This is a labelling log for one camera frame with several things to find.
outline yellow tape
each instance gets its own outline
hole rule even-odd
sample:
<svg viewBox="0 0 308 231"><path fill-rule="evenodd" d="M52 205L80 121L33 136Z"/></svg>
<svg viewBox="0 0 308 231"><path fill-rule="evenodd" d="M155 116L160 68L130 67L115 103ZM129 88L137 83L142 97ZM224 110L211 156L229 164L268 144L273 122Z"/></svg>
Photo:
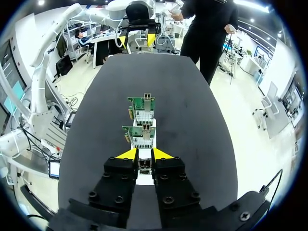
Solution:
<svg viewBox="0 0 308 231"><path fill-rule="evenodd" d="M137 148L134 148L134 149L131 149L119 156L117 156L116 158L117 159L124 159L124 158L128 158L130 160L134 160L135 159L135 155L136 155L136 151L137 151Z"/></svg>
<svg viewBox="0 0 308 231"><path fill-rule="evenodd" d="M126 46L124 44L125 43L125 38L126 38L126 36L120 36L120 41L123 44L124 48L126 49Z"/></svg>
<svg viewBox="0 0 308 231"><path fill-rule="evenodd" d="M173 159L174 158L174 157L168 155L167 153L160 151L157 148L153 148L153 152L154 152L155 160L158 160L158 159L161 159L161 158L165 158L165 159Z"/></svg>
<svg viewBox="0 0 308 231"><path fill-rule="evenodd" d="M155 41L155 34L148 34L148 47Z"/></svg>

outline black clothing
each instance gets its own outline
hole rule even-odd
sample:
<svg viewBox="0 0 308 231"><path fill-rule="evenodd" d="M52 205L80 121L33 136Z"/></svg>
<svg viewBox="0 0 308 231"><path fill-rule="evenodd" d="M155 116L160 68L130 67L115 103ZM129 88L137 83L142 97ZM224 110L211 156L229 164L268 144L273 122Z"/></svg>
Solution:
<svg viewBox="0 0 308 231"><path fill-rule="evenodd" d="M226 38L225 26L238 29L238 8L232 0L222 4L214 0L186 0L181 12L184 18L195 15L186 34L181 55L196 63L200 58L200 71L211 83Z"/></svg>

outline black table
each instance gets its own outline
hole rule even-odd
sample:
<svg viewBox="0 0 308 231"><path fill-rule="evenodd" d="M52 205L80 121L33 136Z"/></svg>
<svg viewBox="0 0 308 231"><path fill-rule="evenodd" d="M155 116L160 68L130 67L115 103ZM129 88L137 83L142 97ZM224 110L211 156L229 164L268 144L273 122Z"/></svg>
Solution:
<svg viewBox="0 0 308 231"><path fill-rule="evenodd" d="M130 149L122 125L132 125L127 97L156 97L157 148L180 156L201 206L221 210L237 199L233 146L220 108L188 57L116 55L88 89L68 133L60 167L59 207L87 203L110 156ZM128 228L160 228L154 186L136 185Z"/></svg>

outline person's hand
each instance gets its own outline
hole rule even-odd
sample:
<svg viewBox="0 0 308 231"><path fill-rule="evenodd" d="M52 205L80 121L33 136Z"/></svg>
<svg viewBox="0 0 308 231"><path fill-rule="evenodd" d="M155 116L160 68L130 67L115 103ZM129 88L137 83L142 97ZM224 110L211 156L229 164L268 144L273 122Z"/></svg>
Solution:
<svg viewBox="0 0 308 231"><path fill-rule="evenodd" d="M228 34L235 34L236 29L231 24L225 26L225 30Z"/></svg>
<svg viewBox="0 0 308 231"><path fill-rule="evenodd" d="M179 13L179 14L171 13L171 17L173 18L174 21L178 21L178 22L181 22L184 20L182 13Z"/></svg>

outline circuit board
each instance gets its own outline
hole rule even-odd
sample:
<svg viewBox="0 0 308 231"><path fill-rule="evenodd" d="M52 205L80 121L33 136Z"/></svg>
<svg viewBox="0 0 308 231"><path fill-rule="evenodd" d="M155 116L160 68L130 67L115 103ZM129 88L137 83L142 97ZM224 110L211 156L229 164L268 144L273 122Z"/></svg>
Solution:
<svg viewBox="0 0 308 231"><path fill-rule="evenodd" d="M129 97L131 106L128 109L130 119L136 121L137 126L143 124L152 125L154 118L155 98L146 93L144 97Z"/></svg>
<svg viewBox="0 0 308 231"><path fill-rule="evenodd" d="M138 127L123 126L126 131L125 138L134 148L152 149L155 136L155 128L150 125Z"/></svg>
<svg viewBox="0 0 308 231"><path fill-rule="evenodd" d="M143 97L129 97L128 101L130 101L133 105L133 108L135 110L140 110L143 111L145 110L144 107L144 98ZM151 97L151 102L150 102L150 111L154 111L155 108L155 98Z"/></svg>
<svg viewBox="0 0 308 231"><path fill-rule="evenodd" d="M126 131L125 134L128 134L130 137L143 137L144 130L142 126L133 127L133 126L122 126ZM155 135L155 128L150 128L150 138L153 138Z"/></svg>

